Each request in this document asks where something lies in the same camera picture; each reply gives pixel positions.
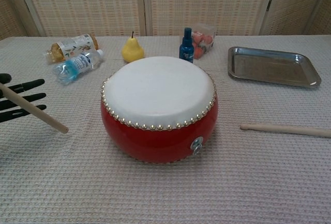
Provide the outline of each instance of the pear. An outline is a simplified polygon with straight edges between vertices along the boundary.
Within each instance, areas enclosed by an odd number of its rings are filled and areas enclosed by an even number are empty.
[[[129,63],[144,58],[144,50],[139,45],[137,39],[133,37],[133,33],[122,48],[122,57]]]

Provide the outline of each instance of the metal tray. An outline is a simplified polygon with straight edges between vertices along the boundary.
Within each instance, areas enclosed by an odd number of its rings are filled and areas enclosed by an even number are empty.
[[[228,72],[236,78],[314,88],[321,78],[309,58],[291,52],[229,49]]]

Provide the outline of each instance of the blue spray bottle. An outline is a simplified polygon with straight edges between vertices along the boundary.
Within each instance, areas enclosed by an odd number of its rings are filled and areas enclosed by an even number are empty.
[[[192,29],[186,27],[184,30],[184,37],[181,46],[179,47],[179,58],[193,63],[194,47],[192,45]]]

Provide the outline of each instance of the juice bottle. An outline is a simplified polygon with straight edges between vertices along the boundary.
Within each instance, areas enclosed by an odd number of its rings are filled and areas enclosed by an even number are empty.
[[[82,52],[98,49],[99,45],[94,35],[84,34],[52,44],[51,49],[44,52],[43,55],[49,63],[58,63]]]

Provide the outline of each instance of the clear plastic box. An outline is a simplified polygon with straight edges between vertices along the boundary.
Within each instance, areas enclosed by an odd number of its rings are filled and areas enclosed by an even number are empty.
[[[199,59],[214,46],[216,28],[203,23],[192,27],[194,58]]]

